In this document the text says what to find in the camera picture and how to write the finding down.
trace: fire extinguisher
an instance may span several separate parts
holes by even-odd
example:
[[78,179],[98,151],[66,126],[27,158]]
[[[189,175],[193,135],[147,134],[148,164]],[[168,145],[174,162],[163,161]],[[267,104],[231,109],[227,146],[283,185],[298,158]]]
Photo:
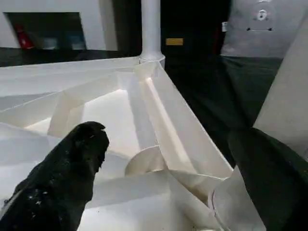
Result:
[[34,44],[27,35],[27,33],[24,31],[24,28],[22,25],[16,25],[15,30],[17,33],[18,42],[20,44],[20,47],[22,49],[32,49],[34,48]]

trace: paper partition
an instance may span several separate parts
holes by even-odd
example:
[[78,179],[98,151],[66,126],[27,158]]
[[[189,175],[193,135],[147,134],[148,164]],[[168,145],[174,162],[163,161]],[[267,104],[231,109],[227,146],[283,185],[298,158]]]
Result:
[[64,90],[71,99],[85,104],[100,96],[104,96],[110,92],[120,89],[118,74],[107,75],[99,79],[89,81],[82,85]]
[[87,208],[119,204],[129,200],[168,192],[164,171],[117,178],[94,186],[93,199]]
[[0,113],[0,122],[24,128],[51,117],[59,96],[59,93],[52,93],[4,110]]
[[55,137],[64,137],[68,132],[67,121],[72,108],[77,107],[80,102],[78,100],[69,97],[65,92],[59,93],[58,103],[51,116],[47,134]]
[[121,73],[119,74],[119,80],[121,89],[125,89],[128,94],[140,150],[157,145],[158,141],[146,110],[146,104],[143,100],[136,74]]
[[135,71],[168,167],[222,178],[230,176],[231,166],[162,66],[159,63],[141,64]]
[[136,176],[164,169],[172,198],[197,227],[219,228],[215,213],[206,204],[208,195],[223,179],[168,169],[159,146],[145,149],[131,159],[126,175]]
[[40,137],[36,132],[31,132],[21,128],[17,128],[10,124],[0,123],[0,140],[10,138],[36,138]]
[[139,63],[138,57],[128,57],[120,59],[90,60],[78,62],[35,64],[23,66],[9,66],[0,68],[0,80],[23,79],[31,76],[43,76],[50,74],[68,74],[91,70],[117,70],[118,68],[128,68],[130,70]]
[[22,95],[19,93],[18,95],[0,96],[0,111],[21,105],[28,101],[32,101],[42,96],[49,95],[51,93],[52,92],[42,93],[42,94],[26,94],[26,95]]
[[38,95],[52,92],[59,92],[65,89],[73,88],[87,82],[108,76],[116,72],[133,72],[132,68],[119,68],[107,70],[88,70],[82,72],[70,73],[46,73],[40,76],[30,76],[22,79],[1,80],[3,86],[0,96],[16,95]]

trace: gray fabric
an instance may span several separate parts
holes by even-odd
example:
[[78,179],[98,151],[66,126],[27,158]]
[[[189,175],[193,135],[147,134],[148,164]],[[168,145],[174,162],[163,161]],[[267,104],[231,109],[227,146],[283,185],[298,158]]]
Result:
[[307,8],[307,0],[233,0],[221,54],[284,57]]

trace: curved paper piece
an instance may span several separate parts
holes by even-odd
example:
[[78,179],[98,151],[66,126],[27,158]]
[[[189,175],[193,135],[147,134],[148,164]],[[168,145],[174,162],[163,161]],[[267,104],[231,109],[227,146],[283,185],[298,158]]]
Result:
[[125,169],[125,175],[131,176],[167,169],[159,146],[143,149],[135,155]]

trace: yellow sign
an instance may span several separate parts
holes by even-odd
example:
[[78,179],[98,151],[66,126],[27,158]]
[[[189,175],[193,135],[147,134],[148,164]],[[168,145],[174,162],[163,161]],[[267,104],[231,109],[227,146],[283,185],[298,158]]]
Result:
[[183,46],[184,39],[182,38],[168,38],[166,39],[166,45],[167,46]]

